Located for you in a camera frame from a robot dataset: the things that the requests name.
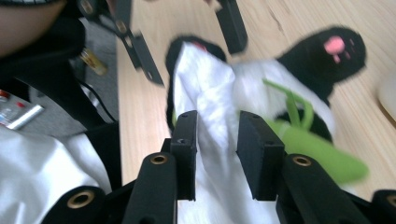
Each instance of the white fabric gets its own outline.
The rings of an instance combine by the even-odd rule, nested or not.
[[[286,96],[264,86],[282,84],[313,102],[330,129],[330,109],[276,61],[233,67],[185,43],[174,73],[176,115],[198,111],[196,202],[179,202],[178,223],[278,223],[275,203],[252,200],[236,151],[239,110],[274,118],[285,112]]]
[[[79,186],[109,193],[104,169],[85,135],[65,147],[49,136],[0,126],[0,223],[40,223],[60,197]]]

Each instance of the black fabric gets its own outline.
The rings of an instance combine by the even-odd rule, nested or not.
[[[122,186],[120,156],[120,125],[115,122],[85,132],[88,139],[106,167],[111,188]]]
[[[302,109],[298,109],[298,113],[300,115],[300,119],[304,116],[304,111]],[[290,122],[290,116],[288,112],[283,113],[276,117],[276,119],[282,119],[287,122]],[[326,123],[321,119],[317,114],[314,114],[314,121],[312,123],[311,129],[309,130],[311,133],[315,133],[320,137],[332,142],[332,135],[327,128]]]
[[[56,63],[41,73],[21,74],[16,78],[47,95],[86,129],[106,124],[79,86],[69,62]]]
[[[0,83],[0,90],[11,93],[24,101],[30,102],[29,86],[25,83],[12,78],[5,83]]]
[[[174,130],[174,125],[172,123],[172,115],[174,113],[174,97],[173,97],[173,75],[175,72],[175,66],[178,59],[178,54],[181,51],[181,47],[184,42],[195,43],[202,48],[205,48],[209,53],[214,55],[215,57],[221,59],[222,61],[226,62],[226,56],[224,51],[217,45],[207,42],[202,38],[193,35],[183,35],[177,37],[175,40],[172,41],[168,52],[166,53],[165,65],[166,69],[169,73],[169,89],[168,89],[168,97],[167,97],[167,108],[166,108],[166,121],[168,123],[168,127],[172,132]]]
[[[343,39],[350,59],[340,54],[341,62],[335,63],[326,52],[324,44],[332,36]],[[346,27],[332,27],[304,38],[277,60],[328,105],[333,85],[364,67],[366,48],[359,34]]]

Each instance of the wooden table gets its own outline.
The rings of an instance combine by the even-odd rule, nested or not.
[[[369,177],[354,185],[362,198],[370,200],[376,189],[396,189],[396,129],[376,98],[379,82],[396,76],[396,2],[239,0],[238,5],[249,40],[244,53],[228,55],[231,63],[273,58],[300,38],[332,24],[349,26],[362,35],[367,67],[336,86],[331,97],[337,123],[334,143],[369,165]],[[135,71],[118,43],[124,183],[137,177],[141,161],[158,152],[163,139],[169,137],[164,114],[168,86],[164,56],[172,38],[194,34],[227,50],[215,15],[217,7],[216,2],[208,6],[202,0],[134,1],[133,31],[144,35],[165,87],[148,82],[142,71]]]

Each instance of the plush toy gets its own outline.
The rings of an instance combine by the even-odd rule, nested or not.
[[[232,65],[214,44],[194,36],[176,39],[166,57],[168,125],[172,130],[174,114],[199,115],[197,201],[179,207],[182,217],[194,217],[188,209],[199,208],[199,223],[212,223],[213,216],[220,223],[276,223],[272,204],[251,201],[235,153],[241,110],[263,117],[288,153],[311,156],[337,183],[364,177],[364,163],[331,143],[335,124],[328,97],[335,83],[363,68],[365,57],[361,37],[346,27],[312,34],[279,58]],[[258,221],[258,214],[266,218]]]

